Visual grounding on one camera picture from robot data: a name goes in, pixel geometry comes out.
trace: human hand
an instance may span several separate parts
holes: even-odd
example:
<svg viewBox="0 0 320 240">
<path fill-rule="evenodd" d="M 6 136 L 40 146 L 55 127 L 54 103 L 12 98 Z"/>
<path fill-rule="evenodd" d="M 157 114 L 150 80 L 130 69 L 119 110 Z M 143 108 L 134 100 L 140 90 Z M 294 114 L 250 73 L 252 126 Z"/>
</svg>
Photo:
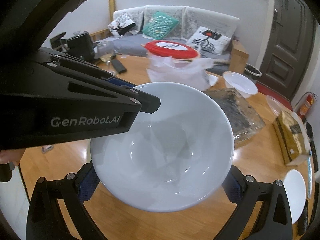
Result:
<svg viewBox="0 0 320 240">
<path fill-rule="evenodd" d="M 13 162 L 15 166 L 18 166 L 25 150 L 26 149 L 1 150 L 0 164 L 7 164 L 9 162 Z"/>
</svg>

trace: white ceramic bowl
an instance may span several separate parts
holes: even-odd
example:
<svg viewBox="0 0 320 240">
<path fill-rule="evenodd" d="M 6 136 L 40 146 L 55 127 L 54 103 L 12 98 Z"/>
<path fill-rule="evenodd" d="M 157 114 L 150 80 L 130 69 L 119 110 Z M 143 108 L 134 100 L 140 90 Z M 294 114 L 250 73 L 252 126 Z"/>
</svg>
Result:
<svg viewBox="0 0 320 240">
<path fill-rule="evenodd" d="M 290 170 L 283 180 L 291 211 L 292 224 L 298 221 L 306 202 L 306 184 L 297 170 Z"/>
<path fill-rule="evenodd" d="M 235 88 L 244 97 L 249 98 L 258 93 L 256 85 L 245 76 L 231 71 L 223 73 L 223 78 L 227 88 Z"/>
<path fill-rule="evenodd" d="M 139 113 L 130 131 L 91 139 L 98 177 L 118 199 L 138 209 L 174 212 L 194 206 L 221 186 L 233 159 L 231 125 L 221 108 L 186 85 L 136 87 L 161 99 Z"/>
</svg>

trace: wooden table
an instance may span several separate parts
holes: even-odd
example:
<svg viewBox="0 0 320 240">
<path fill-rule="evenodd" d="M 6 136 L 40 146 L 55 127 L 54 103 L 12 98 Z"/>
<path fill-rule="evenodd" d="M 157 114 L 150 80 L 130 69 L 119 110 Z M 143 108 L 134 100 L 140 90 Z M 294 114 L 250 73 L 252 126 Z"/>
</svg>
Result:
<svg viewBox="0 0 320 240">
<path fill-rule="evenodd" d="M 134 84 L 148 83 L 146 68 L 148 59 L 126 56 L 118 59 L 127 68 L 127 73 L 120 78 Z M 220 77 L 211 89 L 224 88 Z M 257 135 L 240 145 L 234 153 L 233 165 L 244 175 L 252 175 L 257 181 L 272 183 L 275 179 L 283 179 L 286 173 L 295 168 L 303 175 L 308 185 L 307 163 L 300 166 L 286 167 L 280 151 L 272 122 L 275 116 L 271 112 L 266 98 L 258 93 L 248 102 L 260 114 L 266 126 Z M 77 172 L 86 162 L 87 140 L 54 146 L 54 150 L 42 154 L 39 147 L 27 149 L 21 160 L 21 170 L 28 193 L 31 196 L 36 180 L 44 176 L 48 180 L 62 179 L 69 172 Z M 312 212 L 314 194 L 309 200 L 309 218 Z M 60 201 L 62 213 L 73 236 L 78 237 L 71 219 L 66 212 L 63 201 Z M 138 210 L 122 203 L 111 195 L 102 184 L 99 184 L 85 207 L 100 230 L 109 240 L 123 239 L 163 239 L 163 240 L 198 240 L 213 239 L 231 216 L 236 205 L 230 203 L 222 187 L 211 197 L 184 211 L 174 213 L 151 213 Z M 261 203 L 257 203 L 246 229 L 240 239 L 247 237 L 257 218 Z M 293 225 L 293 239 L 299 239 Z"/>
</svg>

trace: white bowl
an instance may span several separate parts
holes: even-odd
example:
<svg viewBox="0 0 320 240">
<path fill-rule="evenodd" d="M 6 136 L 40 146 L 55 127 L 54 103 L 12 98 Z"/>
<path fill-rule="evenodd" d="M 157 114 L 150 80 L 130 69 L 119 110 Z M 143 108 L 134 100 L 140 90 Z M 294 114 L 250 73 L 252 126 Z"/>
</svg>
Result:
<svg viewBox="0 0 320 240">
<path fill-rule="evenodd" d="M 298 221 L 306 203 L 306 184 L 297 170 L 290 170 L 283 180 L 291 211 L 292 224 Z"/>
<path fill-rule="evenodd" d="M 235 88 L 244 97 L 249 98 L 258 93 L 256 85 L 245 76 L 231 71 L 223 73 L 223 78 L 227 88 Z"/>
<path fill-rule="evenodd" d="M 221 186 L 233 159 L 231 125 L 221 108 L 186 85 L 136 87 L 161 99 L 139 113 L 130 131 L 91 139 L 98 177 L 118 199 L 138 209 L 174 212 L 194 206 Z"/>
</svg>

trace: white plastic bag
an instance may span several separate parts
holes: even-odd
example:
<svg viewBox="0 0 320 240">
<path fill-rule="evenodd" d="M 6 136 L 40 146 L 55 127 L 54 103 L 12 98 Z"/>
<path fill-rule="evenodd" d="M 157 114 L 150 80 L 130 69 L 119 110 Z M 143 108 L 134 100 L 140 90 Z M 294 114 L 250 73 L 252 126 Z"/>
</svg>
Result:
<svg viewBox="0 0 320 240">
<path fill-rule="evenodd" d="M 218 81 L 216 76 L 205 72 L 206 68 L 212 67 L 213 59 L 210 58 L 187 62 L 149 54 L 149 59 L 147 73 L 151 82 L 175 82 L 204 91 Z"/>
</svg>

